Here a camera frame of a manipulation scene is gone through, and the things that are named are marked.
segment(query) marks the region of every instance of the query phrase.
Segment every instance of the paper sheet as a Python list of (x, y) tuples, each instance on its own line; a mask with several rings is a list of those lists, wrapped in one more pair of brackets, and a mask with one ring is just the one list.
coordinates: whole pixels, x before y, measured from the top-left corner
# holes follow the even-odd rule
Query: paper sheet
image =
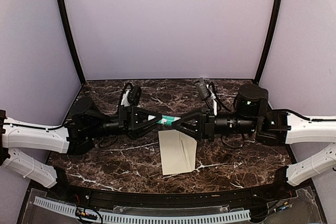
[(195, 169), (197, 142), (177, 130), (159, 131), (163, 175), (190, 173)]

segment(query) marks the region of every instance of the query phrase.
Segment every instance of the purple wall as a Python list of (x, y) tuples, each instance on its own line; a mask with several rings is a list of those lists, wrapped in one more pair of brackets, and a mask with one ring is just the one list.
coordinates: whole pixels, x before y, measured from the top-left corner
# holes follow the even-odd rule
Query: purple wall
[(88, 80), (254, 78), (273, 0), (66, 0)]
[[(80, 88), (56, 0), (0, 0), (0, 108), (60, 124)], [(40, 161), (47, 152), (24, 150)], [(29, 180), (0, 168), (0, 223), (16, 223)]]
[[(336, 115), (336, 0), (282, 0), (260, 85), (273, 108), (304, 115)], [(295, 144), (301, 161), (325, 144)], [(335, 172), (314, 179), (328, 223), (336, 223)]]

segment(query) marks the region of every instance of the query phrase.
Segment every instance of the cable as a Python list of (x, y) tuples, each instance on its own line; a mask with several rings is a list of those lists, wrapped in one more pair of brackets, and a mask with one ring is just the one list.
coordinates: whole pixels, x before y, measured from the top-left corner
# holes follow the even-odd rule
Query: cable
[[(66, 203), (71, 203), (71, 204), (73, 204), (73, 202), (70, 202), (70, 201), (68, 201), (68, 200), (66, 200), (66, 199), (63, 199), (62, 197), (58, 196), (58, 195), (57, 195), (56, 193), (54, 193), (53, 191), (49, 190), (49, 192), (51, 192), (53, 195), (55, 195), (58, 199), (60, 199), (60, 200), (62, 200), (62, 201), (65, 201)], [(76, 204), (76, 205), (79, 206), (79, 207), (82, 207), (84, 212), (85, 212), (86, 209), (89, 209), (89, 210), (94, 211), (94, 212), (99, 216), (99, 218), (100, 218), (100, 224), (103, 224), (103, 217), (101, 216), (101, 214), (100, 214), (97, 210), (95, 210), (95, 209), (93, 209), (93, 208), (90, 208), (90, 207), (87, 207), (87, 206), (84, 206), (84, 205), (82, 205), (82, 204), (80, 204), (80, 203), (78, 203), (78, 204)]]
[(268, 211), (271, 210), (273, 207), (275, 207), (280, 201), (282, 201), (282, 200), (281, 200), (281, 199), (280, 199), (280, 200), (277, 200), (272, 206), (270, 206), (269, 208), (267, 208), (265, 211), (261, 212), (261, 213), (258, 214), (258, 215), (255, 215), (255, 216), (253, 216), (253, 217), (251, 217), (251, 218), (256, 218), (256, 217), (258, 217), (258, 216), (260, 216), (260, 215), (263, 215), (264, 213), (268, 212)]
[(336, 119), (319, 119), (319, 118), (308, 118), (304, 115), (301, 115), (300, 113), (293, 111), (293, 110), (289, 110), (289, 109), (277, 109), (277, 110), (272, 110), (272, 111), (280, 111), (280, 112), (287, 112), (287, 113), (291, 113), (296, 115), (297, 117), (306, 120), (306, 121), (311, 121), (311, 122), (336, 122)]
[(46, 131), (54, 131), (58, 130), (68, 124), (72, 123), (72, 121), (68, 121), (60, 126), (53, 127), (53, 128), (45, 128), (45, 127), (38, 127), (38, 126), (32, 126), (32, 125), (25, 125), (25, 124), (18, 124), (18, 123), (2, 123), (0, 125), (12, 125), (12, 126), (17, 126), (17, 127), (24, 127), (24, 128), (29, 128), (29, 129), (36, 129), (36, 130), (46, 130)]
[(209, 88), (211, 88), (213, 94), (215, 95), (215, 98), (216, 98), (215, 101), (219, 104), (219, 110), (218, 110), (218, 111), (220, 111), (220, 110), (223, 108), (223, 109), (225, 109), (226, 111), (231, 112), (231, 110), (230, 110), (227, 106), (225, 106), (225, 105), (222, 103), (222, 101), (219, 99), (219, 97), (218, 97), (218, 95), (217, 95), (217, 90), (216, 90), (215, 84), (214, 84), (213, 82), (210, 82), (210, 83), (209, 83)]
[(238, 150), (238, 149), (241, 149), (245, 146), (245, 136), (244, 134), (241, 135), (241, 139), (242, 139), (242, 144), (240, 146), (232, 146), (232, 145), (229, 145), (228, 143), (225, 143), (223, 141), (223, 134), (220, 136), (220, 139), (221, 139), (221, 142), (226, 145), (227, 147), (224, 147), (224, 148), (227, 148), (227, 149), (231, 149), (231, 150)]
[(99, 141), (99, 143), (98, 143), (98, 147), (101, 148), (101, 149), (110, 147), (110, 146), (112, 146), (113, 144), (115, 144), (115, 143), (117, 142), (117, 140), (118, 140), (118, 136), (115, 136), (115, 139), (116, 139), (116, 140), (115, 140), (114, 142), (112, 142), (111, 144), (108, 144), (108, 145), (102, 145), (102, 143), (106, 141), (106, 139), (104, 138), (103, 140)]

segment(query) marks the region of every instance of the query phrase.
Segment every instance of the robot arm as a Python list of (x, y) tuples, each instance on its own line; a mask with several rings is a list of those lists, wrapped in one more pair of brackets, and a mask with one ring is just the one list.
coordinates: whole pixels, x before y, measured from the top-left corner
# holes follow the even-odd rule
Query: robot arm
[[(206, 97), (206, 88), (197, 89), (201, 99)], [(290, 110), (270, 110), (267, 103), (266, 89), (245, 84), (239, 88), (235, 98), (235, 112), (215, 115), (210, 109), (200, 109), (182, 115), (172, 126), (197, 140), (213, 141), (215, 134), (251, 136), (256, 133), (256, 142), (269, 146), (302, 142), (331, 143), (304, 161), (277, 171), (276, 179), (292, 186), (336, 166), (336, 116), (314, 116), (311, 119)]]
[(51, 188), (61, 180), (66, 180), (65, 172), (34, 160), (18, 147), (82, 155), (94, 148), (93, 139), (96, 137), (142, 137), (157, 126), (156, 122), (162, 119), (162, 115), (136, 107), (140, 95), (141, 89), (128, 83), (123, 89), (118, 112), (112, 116), (101, 113), (91, 98), (81, 98), (70, 109), (71, 121), (61, 126), (23, 123), (7, 118), (5, 111), (0, 110), (1, 167)]

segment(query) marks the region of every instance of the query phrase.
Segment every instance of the brown marble table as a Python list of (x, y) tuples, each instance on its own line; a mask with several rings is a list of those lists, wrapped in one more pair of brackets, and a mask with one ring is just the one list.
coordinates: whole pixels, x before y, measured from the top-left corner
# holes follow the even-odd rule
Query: brown marble table
[[(229, 108), (240, 85), (248, 80), (213, 80), (221, 100)], [(101, 112), (114, 114), (119, 95), (128, 81), (89, 81), (78, 97), (90, 96)], [(142, 87), (139, 106), (165, 115), (180, 116), (205, 106), (198, 98), (193, 80), (131, 80)], [(239, 150), (227, 150), (220, 139), (199, 141), (196, 169), (191, 173), (162, 175), (158, 131), (130, 140), (119, 137), (108, 148), (96, 148), (83, 156), (52, 153), (48, 165), (63, 168), (72, 185), (130, 193), (204, 193), (270, 184), (275, 171), (290, 164), (284, 147), (269, 147), (246, 141)]]

